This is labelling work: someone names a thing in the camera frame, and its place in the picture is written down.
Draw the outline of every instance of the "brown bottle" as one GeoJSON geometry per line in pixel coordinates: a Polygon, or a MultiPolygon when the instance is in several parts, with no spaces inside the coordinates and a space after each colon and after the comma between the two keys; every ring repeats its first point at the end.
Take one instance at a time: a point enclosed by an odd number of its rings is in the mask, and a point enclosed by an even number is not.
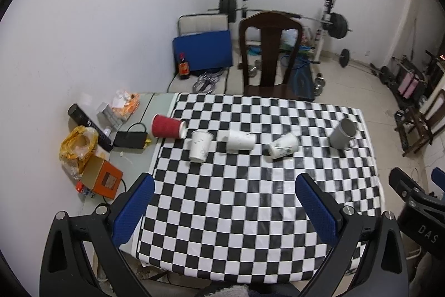
{"type": "Polygon", "coordinates": [[[179,54],[179,64],[177,68],[179,70],[179,78],[181,80],[186,80],[190,77],[189,63],[186,61],[183,52],[179,54]]]}

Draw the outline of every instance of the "orange box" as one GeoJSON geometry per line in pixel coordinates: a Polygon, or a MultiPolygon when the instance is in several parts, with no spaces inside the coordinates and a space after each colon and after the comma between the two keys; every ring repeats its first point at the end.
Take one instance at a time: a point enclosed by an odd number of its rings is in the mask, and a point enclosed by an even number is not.
{"type": "Polygon", "coordinates": [[[92,155],[86,164],[81,182],[94,193],[114,199],[121,179],[121,170],[108,161],[92,155]]]}

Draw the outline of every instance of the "table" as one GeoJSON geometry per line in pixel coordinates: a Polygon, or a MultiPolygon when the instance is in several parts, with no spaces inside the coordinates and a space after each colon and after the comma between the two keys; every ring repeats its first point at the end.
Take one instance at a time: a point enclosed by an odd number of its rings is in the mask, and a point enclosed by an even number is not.
{"type": "MultiPolygon", "coordinates": [[[[142,153],[153,156],[150,168],[142,171],[154,176],[155,195],[132,239],[121,246],[125,251],[131,246],[131,254],[142,262],[188,276],[239,283],[310,279],[328,246],[321,243],[295,197],[295,178],[302,172],[338,203],[367,215],[384,210],[360,110],[260,97],[158,96],[151,101],[157,100],[157,107],[148,105],[150,117],[168,109],[166,115],[186,120],[189,129],[187,139],[160,139],[142,153]],[[328,135],[344,117],[357,122],[358,142],[339,152],[329,147],[328,135]],[[203,164],[188,161],[191,132],[196,129],[214,135],[203,164]],[[223,140],[230,129],[257,134],[254,150],[227,154],[223,140]],[[299,135],[302,146],[273,161],[266,145],[289,131],[299,135]]],[[[350,270],[357,268],[363,251],[359,244],[350,270]]]]}
{"type": "MultiPolygon", "coordinates": [[[[132,124],[137,122],[143,122],[149,126],[155,114],[168,114],[170,112],[170,105],[173,96],[173,94],[166,93],[141,94],[139,107],[121,126],[119,131],[126,131],[132,124]]],[[[144,131],[144,128],[142,125],[136,125],[132,128],[132,131],[144,131]]],[[[110,135],[112,140],[114,140],[115,135],[115,132],[110,135]]],[[[152,144],[145,148],[145,150],[114,148],[113,151],[111,151],[110,162],[123,172],[122,178],[125,180],[128,188],[133,185],[141,173],[145,173],[149,170],[151,159],[156,149],[156,143],[157,139],[152,137],[152,144]]],[[[117,190],[117,194],[122,192],[124,192],[124,186],[121,183],[117,190]]],[[[97,205],[103,202],[104,201],[100,195],[96,195],[94,198],[86,197],[81,214],[86,215],[93,213],[97,205]]],[[[131,248],[132,240],[119,247],[120,250],[128,254],[131,254],[131,248]]],[[[89,248],[87,252],[89,259],[92,261],[92,248],[89,248]]]]}

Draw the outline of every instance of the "red bottle label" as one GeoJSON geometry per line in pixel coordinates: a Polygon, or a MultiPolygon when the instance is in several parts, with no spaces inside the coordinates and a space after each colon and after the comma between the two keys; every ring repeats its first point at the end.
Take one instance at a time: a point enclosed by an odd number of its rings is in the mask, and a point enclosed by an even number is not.
{"type": "Polygon", "coordinates": [[[179,64],[179,74],[181,76],[188,75],[190,73],[189,70],[189,63],[188,62],[182,62],[179,64]]]}

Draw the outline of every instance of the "plastic bag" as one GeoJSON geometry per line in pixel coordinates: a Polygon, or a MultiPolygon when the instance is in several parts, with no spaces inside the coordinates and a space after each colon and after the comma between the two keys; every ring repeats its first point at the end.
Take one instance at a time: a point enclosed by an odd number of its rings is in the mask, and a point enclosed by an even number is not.
{"type": "Polygon", "coordinates": [[[139,94],[117,91],[111,104],[113,111],[123,120],[127,121],[139,106],[139,94]]]}
{"type": "MultiPolygon", "coordinates": [[[[301,36],[301,44],[307,45],[310,42],[312,33],[311,29],[303,26],[303,34],[301,36]]],[[[298,31],[296,29],[283,30],[281,33],[281,42],[287,46],[293,47],[297,41],[298,31]]]]}
{"type": "Polygon", "coordinates": [[[77,126],[61,143],[59,159],[75,180],[81,178],[88,159],[94,154],[98,138],[98,132],[92,127],[77,126]]]}

